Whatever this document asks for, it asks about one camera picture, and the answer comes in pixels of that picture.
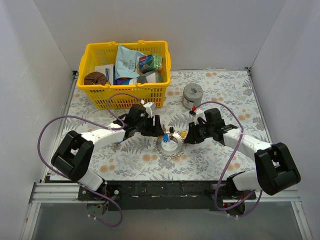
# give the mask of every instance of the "brown cloth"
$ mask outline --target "brown cloth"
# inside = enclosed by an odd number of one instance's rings
[[[106,85],[108,82],[106,76],[101,72],[91,72],[84,77],[84,85]]]

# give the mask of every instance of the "yellow plastic basket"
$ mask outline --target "yellow plastic basket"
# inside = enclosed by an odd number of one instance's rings
[[[106,109],[109,97],[117,93],[128,93],[145,102],[154,102],[157,108],[164,104],[166,89],[170,85],[171,59],[166,41],[138,41],[134,43],[120,43],[122,46],[137,50],[144,54],[157,54],[163,57],[161,76],[163,82],[135,85],[84,85],[85,76],[94,72],[95,66],[115,64],[118,43],[102,42],[90,43],[86,46],[79,66],[77,86],[83,90],[98,109]],[[117,95],[109,103],[111,109],[130,108],[138,101],[127,95]]]

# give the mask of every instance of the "gray floor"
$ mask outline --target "gray floor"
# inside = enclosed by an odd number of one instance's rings
[[[107,212],[103,218],[115,223],[119,213]],[[207,210],[126,210],[116,228],[88,218],[85,204],[46,203],[41,205],[32,239],[300,240],[302,236],[290,202],[261,202],[238,220]]]

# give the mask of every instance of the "floral tablecloth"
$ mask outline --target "floral tablecloth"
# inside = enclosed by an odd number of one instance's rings
[[[202,86],[202,101],[218,101],[230,107],[244,126],[246,134],[268,141],[265,126],[260,115],[252,86],[246,71],[171,71],[171,83],[166,90],[162,108],[156,108],[154,114],[160,115],[161,124],[166,129],[174,127],[176,132],[188,131],[188,123],[193,119],[182,105],[182,93],[188,83]],[[217,104],[207,104],[203,110],[219,108],[226,124],[237,125],[232,115]],[[117,115],[128,109],[116,109]],[[108,125],[114,119],[107,110],[99,110],[87,95],[77,87],[74,90],[69,115],[76,115],[99,124]],[[70,130],[78,133],[97,129],[77,119],[67,119],[62,138]],[[167,159],[159,156],[154,147],[154,138],[141,136],[99,149],[92,155],[90,168],[106,180],[217,180],[225,167],[232,149],[222,146],[212,139],[184,148],[180,157]],[[237,153],[227,169],[224,179],[240,171],[251,171],[255,164],[242,153]],[[53,174],[51,180],[61,180]]]

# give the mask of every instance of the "white wall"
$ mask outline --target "white wall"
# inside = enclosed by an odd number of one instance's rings
[[[252,66],[285,0],[34,0],[72,70],[88,43],[166,40],[172,69]]]
[[[320,239],[320,1],[287,0],[252,66],[273,142],[288,145],[313,239]]]
[[[0,239],[19,239],[44,166],[37,138],[61,113],[72,72],[32,0],[0,0]],[[55,127],[42,150],[47,157]]]

